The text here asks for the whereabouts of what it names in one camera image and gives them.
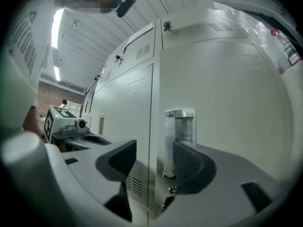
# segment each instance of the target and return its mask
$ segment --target white device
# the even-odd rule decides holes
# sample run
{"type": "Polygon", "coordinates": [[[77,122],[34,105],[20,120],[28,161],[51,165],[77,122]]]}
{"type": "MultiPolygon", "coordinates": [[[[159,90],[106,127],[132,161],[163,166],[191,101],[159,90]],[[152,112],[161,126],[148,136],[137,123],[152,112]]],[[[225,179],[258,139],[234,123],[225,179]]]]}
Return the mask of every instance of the white device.
{"type": "Polygon", "coordinates": [[[44,132],[47,142],[56,144],[54,139],[55,133],[60,133],[62,135],[76,135],[88,133],[89,128],[86,127],[85,120],[77,118],[66,108],[59,108],[50,105],[44,122],[44,132]]]}
{"type": "Polygon", "coordinates": [[[197,144],[244,157],[278,182],[289,175],[298,107],[271,60],[278,48],[269,37],[263,49],[257,20],[234,16],[200,7],[169,14],[122,43],[98,80],[91,131],[137,140],[126,187],[145,219],[161,214],[171,186],[163,177],[166,111],[195,109],[197,144]]]}

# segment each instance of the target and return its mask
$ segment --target fluorescent light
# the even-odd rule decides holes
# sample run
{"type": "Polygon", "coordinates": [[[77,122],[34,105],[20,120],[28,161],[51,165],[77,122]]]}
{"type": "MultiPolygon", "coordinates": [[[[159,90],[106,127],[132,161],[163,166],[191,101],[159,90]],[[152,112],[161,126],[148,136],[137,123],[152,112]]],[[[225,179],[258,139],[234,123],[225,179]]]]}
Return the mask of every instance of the fluorescent light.
{"type": "Polygon", "coordinates": [[[53,26],[52,26],[52,47],[58,47],[58,34],[59,34],[59,27],[62,18],[64,9],[60,9],[56,11],[55,16],[53,17],[53,26]]]}
{"type": "Polygon", "coordinates": [[[56,80],[60,81],[59,68],[56,66],[54,66],[53,68],[55,69],[56,80]]]}

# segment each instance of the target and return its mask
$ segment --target ceiling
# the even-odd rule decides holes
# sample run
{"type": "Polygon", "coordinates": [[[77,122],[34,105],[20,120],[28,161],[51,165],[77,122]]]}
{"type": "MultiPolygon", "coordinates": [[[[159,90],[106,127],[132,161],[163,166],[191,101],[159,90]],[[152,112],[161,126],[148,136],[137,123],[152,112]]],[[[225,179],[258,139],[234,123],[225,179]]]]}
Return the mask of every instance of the ceiling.
{"type": "MultiPolygon", "coordinates": [[[[128,37],[169,13],[194,6],[214,8],[214,1],[233,5],[239,0],[137,0],[123,17],[115,11],[107,14],[87,14],[65,10],[62,16],[58,49],[52,48],[48,68],[41,81],[83,94],[94,82],[108,56],[128,37]],[[53,66],[60,71],[61,81],[55,79],[53,66]]],[[[282,13],[278,0],[263,0],[265,7],[272,6],[282,13]]]]}

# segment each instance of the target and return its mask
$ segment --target ventilation grille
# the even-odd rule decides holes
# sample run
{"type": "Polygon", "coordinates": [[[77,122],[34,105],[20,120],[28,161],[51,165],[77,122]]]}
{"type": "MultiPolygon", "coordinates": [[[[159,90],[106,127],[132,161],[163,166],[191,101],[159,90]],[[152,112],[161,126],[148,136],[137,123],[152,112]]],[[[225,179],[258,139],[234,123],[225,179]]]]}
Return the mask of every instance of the ventilation grille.
{"type": "Polygon", "coordinates": [[[106,81],[106,80],[108,80],[109,79],[109,77],[110,77],[110,74],[112,73],[112,71],[110,71],[107,75],[106,75],[106,77],[105,77],[105,80],[104,81],[106,81]]]}
{"type": "Polygon", "coordinates": [[[211,28],[217,31],[232,31],[233,28],[226,23],[208,24],[211,28]]]}
{"type": "Polygon", "coordinates": [[[148,44],[147,46],[141,48],[137,52],[136,60],[142,57],[143,55],[146,55],[151,50],[151,44],[148,44]]]}
{"type": "Polygon", "coordinates": [[[126,188],[140,197],[142,197],[142,182],[136,178],[127,176],[126,178],[126,188]]]}

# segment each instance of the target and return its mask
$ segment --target cabinet door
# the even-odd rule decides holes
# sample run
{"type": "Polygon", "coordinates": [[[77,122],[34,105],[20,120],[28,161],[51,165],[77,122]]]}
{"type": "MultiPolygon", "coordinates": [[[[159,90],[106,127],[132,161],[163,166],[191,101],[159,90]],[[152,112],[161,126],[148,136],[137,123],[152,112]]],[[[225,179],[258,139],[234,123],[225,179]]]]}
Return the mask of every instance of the cabinet door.
{"type": "Polygon", "coordinates": [[[193,42],[245,36],[232,24],[217,16],[211,9],[194,8],[170,14],[161,19],[163,49],[193,42]],[[171,31],[164,31],[164,23],[171,31]]]}
{"type": "Polygon", "coordinates": [[[100,126],[100,107],[102,102],[102,96],[105,93],[106,87],[102,87],[97,93],[94,94],[94,98],[91,104],[91,123],[90,123],[90,131],[94,134],[99,134],[99,126],[100,126]]]}
{"type": "Polygon", "coordinates": [[[126,186],[129,196],[143,205],[148,204],[152,69],[149,65],[113,80],[100,102],[103,135],[114,141],[137,140],[137,161],[126,186]]]}

